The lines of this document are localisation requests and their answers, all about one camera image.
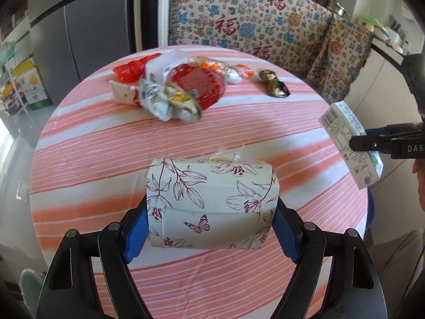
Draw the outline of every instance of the tile floor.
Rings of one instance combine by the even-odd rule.
[[[18,282],[25,268],[47,271],[35,236],[29,205],[32,158],[40,133],[55,107],[0,112],[0,274]]]

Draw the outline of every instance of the pot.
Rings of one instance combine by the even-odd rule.
[[[325,8],[340,16],[344,16],[346,14],[344,7],[342,7],[337,1],[325,0]]]

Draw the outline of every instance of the table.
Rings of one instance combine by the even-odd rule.
[[[138,107],[113,101],[108,81],[118,64],[181,49],[272,69],[288,86],[286,99],[269,97],[255,79],[229,85],[199,122],[161,122]],[[64,233],[103,229],[119,221],[145,194],[154,157],[195,158],[243,147],[243,155],[269,162],[280,196],[323,230],[354,227],[363,235],[367,192],[358,190],[317,119],[328,105],[285,70],[223,48],[176,46],[133,54],[105,66],[75,87],[47,122],[31,171],[35,232],[49,264]],[[114,316],[99,260],[93,261],[104,311]],[[294,265],[270,231],[264,247],[247,250],[161,249],[145,243],[129,268],[154,318],[268,318]],[[324,262],[309,314],[320,308],[330,260]]]

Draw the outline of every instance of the pants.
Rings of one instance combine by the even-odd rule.
[[[415,271],[423,248],[422,234],[422,231],[414,230],[368,249],[381,282],[389,317],[401,302]]]

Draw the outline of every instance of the striped tablecloth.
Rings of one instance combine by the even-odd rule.
[[[291,91],[267,96],[256,80],[229,85],[201,121],[161,122],[138,107],[113,100],[112,68],[155,52],[181,49],[272,69]],[[154,157],[196,158],[219,145],[243,147],[245,158],[276,170],[280,196],[305,220],[323,230],[364,233],[367,192],[359,191],[343,159],[317,119],[327,104],[285,70],[237,51],[177,46],[130,55],[95,72],[74,88],[47,122],[31,171],[31,210],[47,263],[64,233],[103,229],[137,206],[145,194]],[[104,311],[115,316],[99,260],[96,282]],[[130,265],[154,318],[268,318],[282,296],[294,265],[270,231],[259,251],[161,249],[145,243]],[[326,260],[310,314],[320,308],[329,273]]]

